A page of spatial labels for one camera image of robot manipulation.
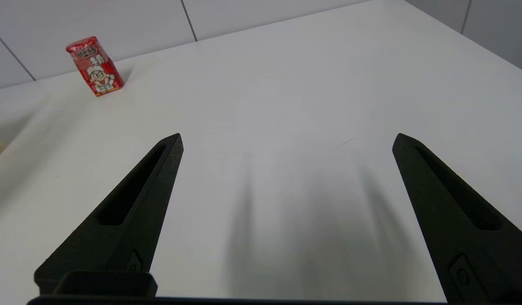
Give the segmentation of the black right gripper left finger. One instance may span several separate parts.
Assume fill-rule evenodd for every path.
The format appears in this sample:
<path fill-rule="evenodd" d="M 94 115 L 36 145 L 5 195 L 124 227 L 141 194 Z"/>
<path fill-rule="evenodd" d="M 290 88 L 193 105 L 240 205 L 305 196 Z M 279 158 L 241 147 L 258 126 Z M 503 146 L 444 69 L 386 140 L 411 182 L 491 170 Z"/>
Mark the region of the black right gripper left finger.
<path fill-rule="evenodd" d="M 181 135 L 160 140 L 40 265 L 40 294 L 69 272 L 149 272 L 183 153 Z"/>

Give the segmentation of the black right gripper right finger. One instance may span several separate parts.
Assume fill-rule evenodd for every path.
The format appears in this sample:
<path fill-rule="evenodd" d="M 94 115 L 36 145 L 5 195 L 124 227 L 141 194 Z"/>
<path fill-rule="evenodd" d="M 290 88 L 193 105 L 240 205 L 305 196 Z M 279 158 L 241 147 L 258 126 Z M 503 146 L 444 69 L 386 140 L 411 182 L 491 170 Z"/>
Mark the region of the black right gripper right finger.
<path fill-rule="evenodd" d="M 392 152 L 447 302 L 522 304 L 522 231 L 420 141 Z"/>

